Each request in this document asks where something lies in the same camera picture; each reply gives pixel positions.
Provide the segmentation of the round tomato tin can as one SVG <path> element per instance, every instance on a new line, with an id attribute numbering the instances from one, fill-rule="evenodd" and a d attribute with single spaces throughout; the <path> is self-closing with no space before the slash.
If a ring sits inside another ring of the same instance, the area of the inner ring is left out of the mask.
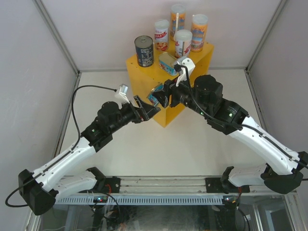
<path id="1" fill-rule="evenodd" d="M 138 36 L 134 40 L 138 65 L 150 67 L 154 64 L 154 44 L 149 36 Z"/>

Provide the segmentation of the small red-white can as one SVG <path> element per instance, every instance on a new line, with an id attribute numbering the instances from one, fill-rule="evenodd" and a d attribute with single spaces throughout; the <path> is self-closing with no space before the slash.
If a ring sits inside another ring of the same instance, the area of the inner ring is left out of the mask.
<path id="1" fill-rule="evenodd" d="M 158 51 L 167 51 L 169 47 L 169 21 L 158 20 L 154 23 L 154 46 Z"/>
<path id="2" fill-rule="evenodd" d="M 189 56 L 192 42 L 192 32 L 186 29 L 179 30 L 175 33 L 175 57 L 180 58 Z"/>

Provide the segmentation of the tall can with white spoon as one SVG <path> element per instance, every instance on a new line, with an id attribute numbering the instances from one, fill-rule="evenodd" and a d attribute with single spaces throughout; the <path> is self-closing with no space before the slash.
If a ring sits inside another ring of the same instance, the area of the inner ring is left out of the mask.
<path id="1" fill-rule="evenodd" d="M 185 27 L 186 8 L 181 4 L 171 6 L 170 10 L 170 39 L 174 41 L 175 33 Z"/>

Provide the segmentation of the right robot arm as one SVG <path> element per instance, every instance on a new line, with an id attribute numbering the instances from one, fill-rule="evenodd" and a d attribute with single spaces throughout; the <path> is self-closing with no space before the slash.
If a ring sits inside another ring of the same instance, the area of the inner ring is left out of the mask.
<path id="1" fill-rule="evenodd" d="M 307 152 L 295 152 L 267 133 L 239 104 L 226 100 L 223 86 L 211 75 L 187 81 L 167 80 L 151 95 L 164 107 L 183 104 L 205 118 L 211 128 L 230 136 L 255 151 L 266 163 L 257 167 L 228 167 L 220 178 L 222 189 L 232 192 L 243 186 L 265 185 L 287 194 L 303 181 L 301 170 L 308 166 Z"/>

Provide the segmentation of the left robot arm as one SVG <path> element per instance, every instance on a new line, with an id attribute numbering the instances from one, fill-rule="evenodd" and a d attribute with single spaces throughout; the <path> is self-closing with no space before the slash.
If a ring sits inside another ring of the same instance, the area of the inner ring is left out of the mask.
<path id="1" fill-rule="evenodd" d="M 80 176 L 64 176 L 106 146 L 116 131 L 130 122 L 148 121 L 160 111 L 159 107 L 145 103 L 137 95 L 134 100 L 137 106 L 130 101 L 121 106 L 113 101 L 105 102 L 76 143 L 44 166 L 34 171 L 24 169 L 19 173 L 19 194 L 35 215 L 46 213 L 56 200 L 70 194 L 90 189 L 96 193 L 104 190 L 103 174 L 95 167 Z"/>

